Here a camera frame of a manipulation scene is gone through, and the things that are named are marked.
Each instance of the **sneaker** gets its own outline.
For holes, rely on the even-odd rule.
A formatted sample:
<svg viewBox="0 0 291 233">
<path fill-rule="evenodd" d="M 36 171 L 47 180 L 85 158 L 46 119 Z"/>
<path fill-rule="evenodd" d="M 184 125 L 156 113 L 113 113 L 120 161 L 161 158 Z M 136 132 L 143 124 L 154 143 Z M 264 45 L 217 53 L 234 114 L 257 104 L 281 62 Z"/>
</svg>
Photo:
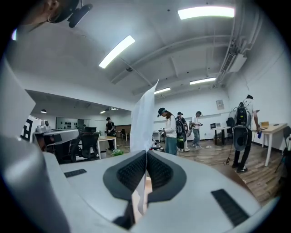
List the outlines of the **sneaker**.
<svg viewBox="0 0 291 233">
<path fill-rule="evenodd" d="M 240 165 L 240 162 L 237 162 L 237 163 L 233 163 L 231 167 L 232 168 L 237 168 L 237 167 L 239 167 L 239 165 Z"/>
<path fill-rule="evenodd" d="M 247 168 L 244 166 L 243 168 L 238 168 L 236 170 L 237 173 L 241 173 L 241 172 L 247 172 Z"/>
</svg>

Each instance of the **trash can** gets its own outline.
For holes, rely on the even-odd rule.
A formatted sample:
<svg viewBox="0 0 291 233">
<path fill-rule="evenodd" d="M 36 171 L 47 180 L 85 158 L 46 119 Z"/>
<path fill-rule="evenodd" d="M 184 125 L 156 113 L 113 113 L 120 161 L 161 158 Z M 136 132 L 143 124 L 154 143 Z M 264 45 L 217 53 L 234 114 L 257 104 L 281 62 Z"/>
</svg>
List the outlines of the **trash can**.
<svg viewBox="0 0 291 233">
<path fill-rule="evenodd" d="M 100 151 L 101 158 L 106 158 L 106 151 Z"/>
</svg>

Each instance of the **black pants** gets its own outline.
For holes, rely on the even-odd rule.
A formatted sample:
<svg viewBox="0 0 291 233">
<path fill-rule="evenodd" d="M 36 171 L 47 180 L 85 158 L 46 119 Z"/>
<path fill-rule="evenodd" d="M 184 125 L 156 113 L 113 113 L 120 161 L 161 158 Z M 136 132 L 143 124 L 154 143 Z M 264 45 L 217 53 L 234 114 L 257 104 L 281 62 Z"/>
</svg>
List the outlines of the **black pants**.
<svg viewBox="0 0 291 233">
<path fill-rule="evenodd" d="M 249 157 L 249 153 L 250 153 L 250 149 L 251 149 L 251 138 L 253 137 L 253 134 L 251 132 L 251 130 L 247 129 L 248 133 L 247 133 L 247 143 L 246 143 L 246 147 L 245 147 L 245 151 L 244 154 L 242 155 L 241 158 L 241 163 L 239 165 L 239 168 L 243 169 L 243 167 L 245 166 L 246 160 Z M 235 160 L 234 160 L 234 164 L 238 163 L 238 159 L 240 158 L 240 151 L 236 151 L 235 152 Z"/>
<path fill-rule="evenodd" d="M 110 132 L 110 134 L 107 134 L 107 136 L 111 136 L 111 137 L 113 137 L 113 135 L 114 135 L 114 132 Z M 114 148 L 114 141 L 113 140 L 109 140 L 108 141 L 108 144 L 109 144 L 109 149 L 111 149 L 111 150 L 114 150 L 115 148 Z"/>
</svg>

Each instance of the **ceiling light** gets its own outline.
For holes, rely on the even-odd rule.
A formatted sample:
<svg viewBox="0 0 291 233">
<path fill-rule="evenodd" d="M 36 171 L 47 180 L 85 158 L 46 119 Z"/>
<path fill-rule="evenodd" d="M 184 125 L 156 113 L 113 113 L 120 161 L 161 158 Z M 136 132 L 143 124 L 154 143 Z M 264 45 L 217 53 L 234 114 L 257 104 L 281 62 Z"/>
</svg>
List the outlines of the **ceiling light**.
<svg viewBox="0 0 291 233">
<path fill-rule="evenodd" d="M 108 66 L 108 64 L 112 62 L 114 58 L 116 58 L 124 49 L 126 49 L 134 42 L 135 39 L 133 39 L 132 36 L 129 35 L 128 37 L 126 37 L 122 42 L 115 46 L 113 50 L 110 51 L 110 53 L 99 64 L 99 66 L 102 68 L 106 68 L 106 66 Z"/>
<path fill-rule="evenodd" d="M 14 41 L 16 40 L 16 32 L 17 32 L 17 29 L 13 31 L 12 36 L 11 36 L 12 40 Z"/>
<path fill-rule="evenodd" d="M 210 82 L 210 81 L 215 81 L 215 77 L 214 78 L 205 78 L 205 79 L 200 79 L 200 80 L 196 80 L 196 81 L 191 81 L 190 85 L 192 84 L 197 84 L 197 83 L 202 83 L 202 82 Z"/>
<path fill-rule="evenodd" d="M 182 20 L 200 16 L 224 16 L 233 18 L 235 16 L 235 9 L 221 6 L 202 6 L 179 10 L 178 14 Z"/>
<path fill-rule="evenodd" d="M 161 93 L 161 92 L 164 92 L 164 91 L 169 91 L 171 90 L 169 87 L 165 88 L 165 89 L 162 89 L 162 90 L 158 90 L 158 91 L 155 91 L 154 94 L 158 94 L 158 93 Z"/>
</svg>

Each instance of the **white desk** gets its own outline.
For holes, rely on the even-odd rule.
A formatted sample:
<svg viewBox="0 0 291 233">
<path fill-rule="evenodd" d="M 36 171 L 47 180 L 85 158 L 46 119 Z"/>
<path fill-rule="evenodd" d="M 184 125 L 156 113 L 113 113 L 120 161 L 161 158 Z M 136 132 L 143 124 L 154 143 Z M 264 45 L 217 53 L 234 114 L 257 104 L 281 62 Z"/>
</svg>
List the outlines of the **white desk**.
<svg viewBox="0 0 291 233">
<path fill-rule="evenodd" d="M 158 138 L 158 141 L 160 142 L 161 141 L 161 133 L 160 131 L 153 131 L 153 134 L 154 133 L 157 133 L 159 135 L 159 138 Z"/>
<path fill-rule="evenodd" d="M 213 128 L 213 129 L 211 129 L 211 130 L 215 130 L 215 145 L 217 144 L 217 133 L 216 133 L 216 131 L 217 130 L 221 130 L 222 144 L 224 145 L 224 138 L 225 138 L 224 130 L 230 129 L 230 128 L 231 128 L 230 126 L 227 126 L 227 127 L 222 127 L 222 128 Z"/>
<path fill-rule="evenodd" d="M 99 136 L 98 141 L 97 141 L 99 159 L 101 159 L 101 155 L 100 155 L 100 142 L 109 141 L 109 140 L 114 140 L 114 148 L 116 149 L 116 137 Z"/>
<path fill-rule="evenodd" d="M 130 135 L 130 133 L 125 133 L 125 139 L 127 141 L 127 134 Z"/>
<path fill-rule="evenodd" d="M 267 158 L 265 162 L 265 167 L 268 166 L 270 156 L 271 156 L 271 150 L 272 150 L 272 141 L 273 141 L 273 133 L 276 133 L 282 129 L 284 129 L 287 126 L 287 123 L 282 123 L 277 126 L 274 126 L 274 124 L 270 124 L 267 129 L 262 130 L 262 147 L 264 147 L 264 141 L 266 134 L 269 135 L 269 143 L 268 143 L 268 152 L 267 152 Z"/>
</svg>

